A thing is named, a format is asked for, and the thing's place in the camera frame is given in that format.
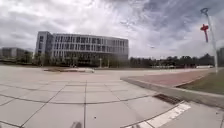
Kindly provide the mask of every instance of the concrete curb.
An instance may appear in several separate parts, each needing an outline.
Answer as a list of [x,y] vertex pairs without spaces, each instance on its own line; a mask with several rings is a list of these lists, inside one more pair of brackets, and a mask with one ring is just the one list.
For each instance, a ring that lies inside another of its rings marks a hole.
[[180,98],[186,101],[194,101],[194,102],[206,104],[209,106],[224,108],[223,95],[149,84],[144,81],[135,80],[132,78],[127,78],[127,77],[122,77],[120,79],[130,84],[134,84],[143,88],[154,90],[159,93],[166,94],[168,96],[173,96],[173,97]]

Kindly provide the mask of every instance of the multi-story building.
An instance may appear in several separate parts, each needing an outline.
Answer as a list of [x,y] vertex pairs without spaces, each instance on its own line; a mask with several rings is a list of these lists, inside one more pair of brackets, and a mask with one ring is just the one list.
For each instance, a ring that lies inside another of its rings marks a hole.
[[94,65],[99,60],[128,60],[129,45],[127,39],[121,38],[41,31],[35,53],[51,63],[62,61],[71,65],[75,61],[79,65]]
[[12,61],[31,61],[32,52],[17,48],[17,47],[3,47],[0,50],[0,58],[2,60]]

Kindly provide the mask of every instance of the lawn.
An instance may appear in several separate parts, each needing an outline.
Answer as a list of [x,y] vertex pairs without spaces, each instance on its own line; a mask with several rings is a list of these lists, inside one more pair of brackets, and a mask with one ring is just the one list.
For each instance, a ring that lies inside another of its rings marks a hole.
[[220,70],[218,74],[211,73],[180,88],[224,95],[224,70]]

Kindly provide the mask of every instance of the cloud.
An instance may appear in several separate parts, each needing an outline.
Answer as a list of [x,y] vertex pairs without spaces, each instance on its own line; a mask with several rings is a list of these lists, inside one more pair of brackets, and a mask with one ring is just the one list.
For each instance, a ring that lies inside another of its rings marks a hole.
[[209,7],[217,46],[223,46],[222,0],[0,0],[0,46],[35,49],[38,31],[129,39],[130,56],[211,53],[200,26]]

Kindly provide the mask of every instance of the paving tile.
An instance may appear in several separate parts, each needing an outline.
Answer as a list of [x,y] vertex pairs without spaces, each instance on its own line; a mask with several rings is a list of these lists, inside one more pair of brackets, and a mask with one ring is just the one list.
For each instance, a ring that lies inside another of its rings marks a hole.
[[44,84],[16,82],[16,83],[11,83],[10,86],[14,86],[14,87],[18,87],[18,88],[25,88],[25,89],[38,89],[38,88],[44,86]]
[[0,91],[4,91],[4,90],[6,90],[6,89],[10,89],[11,87],[7,87],[7,86],[1,86],[0,85]]
[[63,91],[63,92],[85,92],[85,86],[66,86],[61,91]]
[[84,103],[85,93],[59,92],[50,102]]
[[119,128],[140,120],[120,102],[86,106],[86,128]]
[[69,81],[51,81],[48,85],[62,85],[65,86],[69,83]]
[[224,112],[219,108],[189,103],[190,109],[160,128],[220,128]]
[[27,95],[19,97],[20,99],[34,100],[34,101],[49,101],[57,92],[49,92],[49,91],[32,91]]
[[142,90],[129,90],[129,91],[115,91],[113,92],[114,95],[116,95],[120,100],[128,100],[128,99],[134,99],[144,96],[150,96],[155,94],[153,91],[142,91]]
[[4,97],[4,96],[0,96],[0,105],[3,105],[9,101],[11,101],[13,98],[9,98],[9,97]]
[[111,92],[86,93],[87,103],[119,101]]
[[0,123],[0,128],[18,128],[18,127],[12,126],[12,125],[8,125],[8,124],[4,124],[4,123]]
[[106,86],[87,86],[87,92],[109,92],[110,90]]
[[106,86],[122,86],[122,85],[126,85],[126,84],[129,84],[129,83],[126,83],[126,82],[106,82],[105,85]]
[[71,128],[74,123],[81,123],[83,128],[84,106],[47,104],[35,114],[25,128]]
[[87,82],[87,86],[104,86],[105,83]]
[[107,86],[111,91],[121,91],[121,90],[129,90],[128,86],[125,85],[115,85],[115,86]]
[[86,82],[69,82],[67,86],[86,86]]
[[28,94],[29,92],[31,92],[31,91],[26,90],[26,89],[10,88],[10,89],[1,91],[0,94],[5,95],[5,96],[12,96],[12,97],[18,98],[20,96]]
[[13,100],[0,107],[0,120],[15,125],[22,125],[44,104],[24,100]]
[[149,119],[174,107],[153,97],[125,101],[125,103],[144,119]]
[[65,85],[46,85],[38,90],[45,90],[45,91],[60,91]]

